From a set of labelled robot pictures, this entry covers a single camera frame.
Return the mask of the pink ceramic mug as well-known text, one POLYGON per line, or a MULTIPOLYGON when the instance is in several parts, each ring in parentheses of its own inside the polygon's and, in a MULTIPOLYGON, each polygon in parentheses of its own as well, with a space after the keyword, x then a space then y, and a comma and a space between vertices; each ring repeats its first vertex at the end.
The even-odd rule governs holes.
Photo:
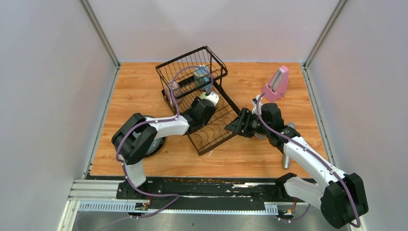
MULTIPOLYGON (((181 95, 181 90, 180 90, 179 87, 173 87, 173 95, 174 95, 177 103, 181 102, 181 99, 177 98, 179 95, 181 95)), ((174 102, 173 102, 173 98, 171 96, 169 87, 165 87, 165 96, 166 96, 166 99, 169 102, 170 106, 174 107, 174 102)))

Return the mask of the blue butterfly mug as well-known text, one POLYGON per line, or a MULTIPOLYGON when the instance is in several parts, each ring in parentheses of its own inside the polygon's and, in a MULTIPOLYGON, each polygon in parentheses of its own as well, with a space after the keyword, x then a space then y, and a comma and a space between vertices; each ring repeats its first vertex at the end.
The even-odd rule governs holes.
MULTIPOLYGON (((208 73, 206 71, 204 71, 202 68, 194 68, 194 83, 195 86, 200 86, 206 82, 211 82, 211 79, 208 75, 208 73)), ((208 91, 209 89, 211 89, 210 87, 211 83, 206 84, 205 86, 201 87, 200 90, 204 90, 204 91, 208 91)))

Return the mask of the light green mug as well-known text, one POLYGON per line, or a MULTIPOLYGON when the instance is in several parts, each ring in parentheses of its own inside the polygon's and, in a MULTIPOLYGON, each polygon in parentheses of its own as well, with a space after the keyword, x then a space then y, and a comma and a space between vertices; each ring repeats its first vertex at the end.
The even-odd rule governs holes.
POLYGON ((206 92, 203 92, 201 95, 200 95, 200 100, 208 100, 208 97, 209 97, 209 95, 207 95, 206 94, 206 92))

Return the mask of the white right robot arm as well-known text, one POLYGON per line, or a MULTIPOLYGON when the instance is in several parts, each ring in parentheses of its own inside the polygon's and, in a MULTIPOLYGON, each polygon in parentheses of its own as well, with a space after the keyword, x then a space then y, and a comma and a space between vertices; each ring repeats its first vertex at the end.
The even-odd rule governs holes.
POLYGON ((225 129, 248 138, 265 136, 273 147, 295 160, 314 179, 311 183, 294 173, 281 176, 275 187, 279 200, 301 199, 318 208, 337 229, 368 213, 362 178, 356 173, 345 173, 319 155, 296 129, 284 123, 277 104, 267 103, 254 111, 243 108, 225 129))

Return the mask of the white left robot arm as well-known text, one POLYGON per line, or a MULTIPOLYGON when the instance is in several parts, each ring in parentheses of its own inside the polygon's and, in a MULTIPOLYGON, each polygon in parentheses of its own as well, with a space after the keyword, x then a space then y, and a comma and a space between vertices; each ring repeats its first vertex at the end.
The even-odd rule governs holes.
POLYGON ((147 194, 142 160, 162 138, 191 134, 206 126, 217 110, 219 96, 215 93, 196 97, 190 108, 171 117, 146 117, 133 114, 111 139, 116 160, 121 163, 129 182, 129 193, 136 199, 147 194))

